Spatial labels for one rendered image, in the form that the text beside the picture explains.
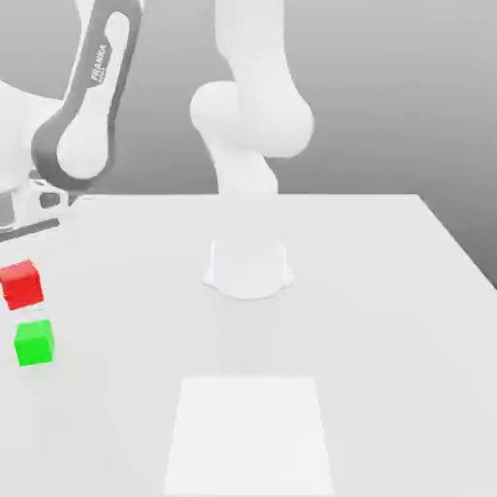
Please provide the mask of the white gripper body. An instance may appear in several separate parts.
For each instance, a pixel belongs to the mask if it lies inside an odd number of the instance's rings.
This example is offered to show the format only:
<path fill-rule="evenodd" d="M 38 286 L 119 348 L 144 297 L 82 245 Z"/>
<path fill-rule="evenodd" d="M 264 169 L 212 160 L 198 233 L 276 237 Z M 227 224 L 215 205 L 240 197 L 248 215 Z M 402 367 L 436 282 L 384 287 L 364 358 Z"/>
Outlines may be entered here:
<path fill-rule="evenodd" d="M 60 220 L 49 217 L 27 224 L 0 227 L 0 253 L 49 251 L 58 243 Z"/>

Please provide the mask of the small red cube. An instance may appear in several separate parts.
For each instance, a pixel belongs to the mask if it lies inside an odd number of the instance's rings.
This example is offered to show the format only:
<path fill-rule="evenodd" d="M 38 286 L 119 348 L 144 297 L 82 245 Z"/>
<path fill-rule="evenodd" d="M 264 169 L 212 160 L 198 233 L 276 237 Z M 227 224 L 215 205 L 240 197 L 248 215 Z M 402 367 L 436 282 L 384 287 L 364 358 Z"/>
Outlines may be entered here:
<path fill-rule="evenodd" d="M 1 268 L 0 284 L 10 311 L 44 300 L 40 274 L 29 259 Z"/>

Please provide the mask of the small green cube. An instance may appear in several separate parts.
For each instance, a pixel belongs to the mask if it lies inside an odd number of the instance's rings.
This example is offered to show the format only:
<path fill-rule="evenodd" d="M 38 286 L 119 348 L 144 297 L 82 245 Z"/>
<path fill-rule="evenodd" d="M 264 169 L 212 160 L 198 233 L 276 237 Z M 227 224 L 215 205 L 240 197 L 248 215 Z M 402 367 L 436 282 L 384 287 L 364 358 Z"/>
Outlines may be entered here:
<path fill-rule="evenodd" d="M 20 322 L 17 325 L 14 345 L 20 366 L 52 362 L 54 335 L 50 320 Z"/>

